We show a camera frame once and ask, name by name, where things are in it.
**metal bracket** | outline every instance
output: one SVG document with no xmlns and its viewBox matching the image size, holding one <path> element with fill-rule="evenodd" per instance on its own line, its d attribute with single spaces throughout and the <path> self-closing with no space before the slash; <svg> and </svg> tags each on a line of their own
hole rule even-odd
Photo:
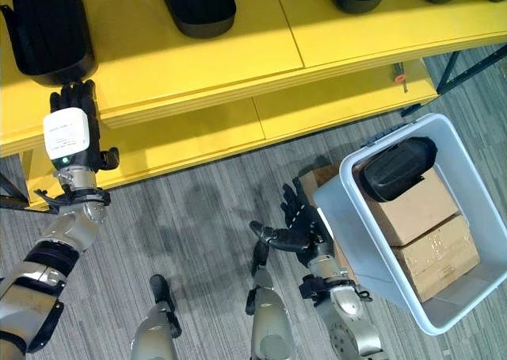
<svg viewBox="0 0 507 360">
<path fill-rule="evenodd" d="M 57 213 L 53 209 L 48 211 L 33 211 L 27 209 L 29 199 L 2 173 L 0 173 L 0 188 L 3 188 L 7 195 L 0 195 L 0 209 L 16 209 L 35 213 Z"/>
<path fill-rule="evenodd" d="M 448 91 L 453 90 L 457 86 L 463 84 L 468 79 L 471 79 L 476 74 L 484 71 L 488 67 L 491 67 L 496 62 L 500 61 L 504 57 L 507 56 L 507 44 L 503 47 L 499 48 L 497 51 L 493 52 L 491 55 L 487 56 L 485 59 L 479 61 L 472 67 L 468 68 L 465 72 L 457 75 L 455 78 L 453 78 L 451 81 L 449 80 L 449 76 L 451 75 L 452 70 L 454 69 L 454 66 L 456 65 L 456 61 L 458 59 L 459 54 L 461 51 L 454 51 L 451 54 L 451 57 L 449 58 L 449 61 L 447 63 L 447 66 L 444 70 L 444 73 L 442 74 L 442 79 L 438 83 L 438 86 L 436 87 L 436 93 L 438 96 L 434 98 L 432 101 L 428 102 L 427 104 L 422 105 L 421 103 L 413 104 L 409 106 L 408 108 L 402 109 L 401 115 L 402 117 L 406 117 L 416 111 L 418 111 L 423 106 L 428 105 L 429 103 L 437 100 L 444 94 L 446 94 Z"/>
</svg>

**cardboard box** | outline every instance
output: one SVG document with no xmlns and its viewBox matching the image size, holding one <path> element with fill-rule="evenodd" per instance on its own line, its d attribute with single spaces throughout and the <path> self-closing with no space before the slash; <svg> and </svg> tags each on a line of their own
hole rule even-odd
<svg viewBox="0 0 507 360">
<path fill-rule="evenodd" d="M 393 201 L 379 203 L 363 192 L 368 207 L 392 247 L 407 245 L 458 212 L 456 203 L 436 171 L 430 168 L 422 176 L 423 181 Z"/>
<path fill-rule="evenodd" d="M 310 204 L 315 206 L 313 194 L 317 188 L 328 182 L 331 178 L 334 178 L 336 175 L 338 175 L 338 165 L 330 164 L 328 166 L 310 170 L 305 175 L 299 177 L 301 186 L 303 186 L 303 190 L 307 195 Z M 343 253 L 343 250 L 340 248 L 339 243 L 336 241 L 334 242 L 334 255 L 337 264 L 340 267 L 347 269 L 350 279 L 354 280 L 355 283 L 357 283 L 353 268 L 350 266 L 349 261 Z"/>
<path fill-rule="evenodd" d="M 434 297 L 479 263 L 467 222 L 453 216 L 393 252 L 421 302 Z"/>
</svg>

